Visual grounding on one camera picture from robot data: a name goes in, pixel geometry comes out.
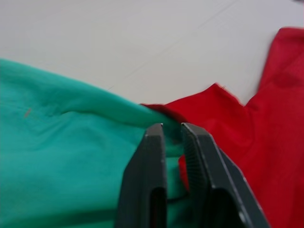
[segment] teal t-shirt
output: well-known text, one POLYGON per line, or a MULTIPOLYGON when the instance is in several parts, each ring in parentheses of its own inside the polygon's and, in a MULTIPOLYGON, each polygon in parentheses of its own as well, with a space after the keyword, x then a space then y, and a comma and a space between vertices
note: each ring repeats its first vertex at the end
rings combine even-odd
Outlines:
POLYGON ((166 136, 168 227, 188 228, 177 122, 91 85, 0 60, 0 227, 113 227, 123 171, 154 123, 164 124, 166 136))

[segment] white surface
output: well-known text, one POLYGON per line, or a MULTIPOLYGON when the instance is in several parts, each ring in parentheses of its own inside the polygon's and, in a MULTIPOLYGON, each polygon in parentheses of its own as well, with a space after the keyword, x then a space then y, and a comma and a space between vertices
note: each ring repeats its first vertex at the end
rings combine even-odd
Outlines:
POLYGON ((292 0, 0 0, 0 57, 137 103, 214 82, 245 103, 274 35, 303 14, 292 0))

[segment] red fabric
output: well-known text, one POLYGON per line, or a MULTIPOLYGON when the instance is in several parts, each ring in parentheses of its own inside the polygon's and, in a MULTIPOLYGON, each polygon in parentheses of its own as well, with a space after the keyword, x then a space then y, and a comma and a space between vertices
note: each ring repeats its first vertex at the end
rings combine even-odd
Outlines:
MULTIPOLYGON (((272 227, 304 227, 304 30, 279 30, 245 106, 214 84, 148 107, 209 131, 243 171, 272 227)), ((188 188, 183 156, 179 166, 188 188)))

